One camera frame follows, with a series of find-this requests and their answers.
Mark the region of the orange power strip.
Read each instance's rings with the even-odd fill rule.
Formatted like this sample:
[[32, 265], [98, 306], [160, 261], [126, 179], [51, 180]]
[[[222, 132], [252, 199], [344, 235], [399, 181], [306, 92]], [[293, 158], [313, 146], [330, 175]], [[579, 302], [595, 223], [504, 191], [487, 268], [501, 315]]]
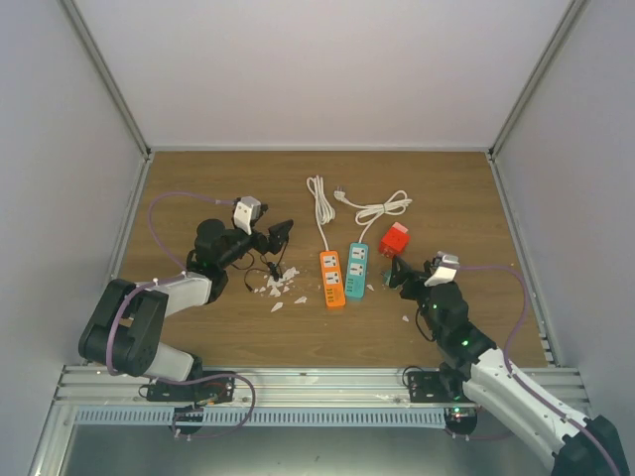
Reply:
[[322, 285], [326, 308], [335, 310], [345, 306], [345, 293], [340, 260], [336, 251], [322, 251], [319, 254]]

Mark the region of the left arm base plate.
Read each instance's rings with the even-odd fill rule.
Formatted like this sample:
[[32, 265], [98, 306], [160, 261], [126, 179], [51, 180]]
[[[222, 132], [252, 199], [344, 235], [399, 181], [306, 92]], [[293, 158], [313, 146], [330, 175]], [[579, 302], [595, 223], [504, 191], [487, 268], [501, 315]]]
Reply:
[[193, 385], [169, 385], [156, 382], [142, 385], [139, 396], [148, 402], [173, 402], [193, 404], [195, 406], [216, 405], [233, 401], [235, 378], [220, 377]]

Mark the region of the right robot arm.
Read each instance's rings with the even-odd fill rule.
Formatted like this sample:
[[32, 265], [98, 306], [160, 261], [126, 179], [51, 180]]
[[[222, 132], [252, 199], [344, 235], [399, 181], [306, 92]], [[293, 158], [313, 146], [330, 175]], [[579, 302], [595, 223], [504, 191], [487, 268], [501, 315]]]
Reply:
[[496, 417], [522, 440], [554, 475], [627, 475], [626, 454], [616, 426], [589, 417], [530, 379], [468, 317], [469, 306], [455, 277], [454, 255], [443, 252], [418, 271], [392, 259], [388, 285], [417, 305], [422, 336], [438, 346], [441, 393], [467, 399]]

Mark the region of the red cube socket adapter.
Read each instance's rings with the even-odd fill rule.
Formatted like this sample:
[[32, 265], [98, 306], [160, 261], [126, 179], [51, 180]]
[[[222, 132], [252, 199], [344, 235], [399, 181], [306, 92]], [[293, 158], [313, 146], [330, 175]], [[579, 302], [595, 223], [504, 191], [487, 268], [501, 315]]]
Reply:
[[378, 251], [387, 258], [400, 255], [410, 241], [409, 230], [400, 222], [394, 222], [380, 240]]

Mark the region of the teal power strip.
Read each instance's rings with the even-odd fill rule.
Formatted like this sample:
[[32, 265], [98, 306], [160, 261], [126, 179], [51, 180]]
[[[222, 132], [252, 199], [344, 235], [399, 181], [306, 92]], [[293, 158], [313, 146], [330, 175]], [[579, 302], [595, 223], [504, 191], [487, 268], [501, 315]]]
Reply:
[[366, 290], [368, 246], [353, 242], [349, 247], [344, 291], [347, 298], [362, 299]]

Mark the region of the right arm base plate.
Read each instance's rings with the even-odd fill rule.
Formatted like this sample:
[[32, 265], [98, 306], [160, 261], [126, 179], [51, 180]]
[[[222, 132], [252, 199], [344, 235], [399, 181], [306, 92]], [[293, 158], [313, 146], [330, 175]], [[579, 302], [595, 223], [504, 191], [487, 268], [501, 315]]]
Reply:
[[491, 389], [471, 379], [469, 373], [452, 369], [446, 363], [432, 370], [408, 366], [401, 379], [410, 402], [416, 404], [479, 405], [481, 395], [495, 396]]

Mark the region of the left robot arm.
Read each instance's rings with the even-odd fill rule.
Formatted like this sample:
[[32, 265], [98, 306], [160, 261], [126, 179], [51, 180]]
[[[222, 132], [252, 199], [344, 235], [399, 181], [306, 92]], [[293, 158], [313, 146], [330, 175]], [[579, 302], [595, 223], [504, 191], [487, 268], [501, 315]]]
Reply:
[[226, 268], [256, 251], [278, 254], [289, 241], [292, 219], [267, 233], [228, 229], [207, 219], [196, 229], [186, 269], [145, 283], [110, 281], [78, 341], [80, 357], [103, 364], [112, 375], [126, 374], [170, 382], [184, 401], [201, 395], [204, 377], [194, 356], [161, 342], [164, 322], [172, 314], [215, 302], [228, 283]]

